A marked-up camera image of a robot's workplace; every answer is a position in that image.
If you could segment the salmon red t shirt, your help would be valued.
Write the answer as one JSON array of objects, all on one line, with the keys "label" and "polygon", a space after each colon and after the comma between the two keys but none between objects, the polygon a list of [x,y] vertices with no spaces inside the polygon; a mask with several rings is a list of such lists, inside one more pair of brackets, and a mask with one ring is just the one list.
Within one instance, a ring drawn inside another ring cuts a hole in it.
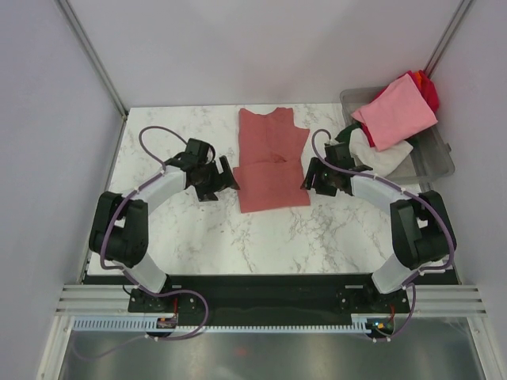
[{"label": "salmon red t shirt", "polygon": [[301,189],[301,157],[310,131],[297,127],[292,108],[238,112],[238,166],[233,168],[243,214],[311,204]]}]

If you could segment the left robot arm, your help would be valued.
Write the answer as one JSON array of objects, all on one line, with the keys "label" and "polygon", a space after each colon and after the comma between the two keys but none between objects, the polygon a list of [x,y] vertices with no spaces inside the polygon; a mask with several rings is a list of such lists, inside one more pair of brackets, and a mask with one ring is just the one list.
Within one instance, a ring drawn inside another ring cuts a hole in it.
[{"label": "left robot arm", "polygon": [[239,189],[225,156],[214,147],[189,139],[185,150],[163,161],[152,177],[126,192],[104,192],[97,201],[89,249],[106,270],[118,269],[146,291],[147,303],[157,311],[173,305],[174,293],[165,287],[168,275],[148,253],[149,217],[170,197],[192,187],[200,202],[216,201],[216,193]]}]

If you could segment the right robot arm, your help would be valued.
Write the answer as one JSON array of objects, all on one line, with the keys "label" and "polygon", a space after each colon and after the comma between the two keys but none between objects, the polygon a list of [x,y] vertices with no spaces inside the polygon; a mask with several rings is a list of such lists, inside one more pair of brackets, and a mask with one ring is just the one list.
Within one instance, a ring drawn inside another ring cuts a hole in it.
[{"label": "right robot arm", "polygon": [[364,285],[363,302],[371,311],[391,303],[391,293],[405,288],[417,276],[452,265],[456,236],[441,195],[433,190],[413,194],[356,166],[343,142],[325,145],[326,156],[316,154],[308,166],[302,188],[319,195],[339,191],[368,201],[389,216],[393,253]]}]

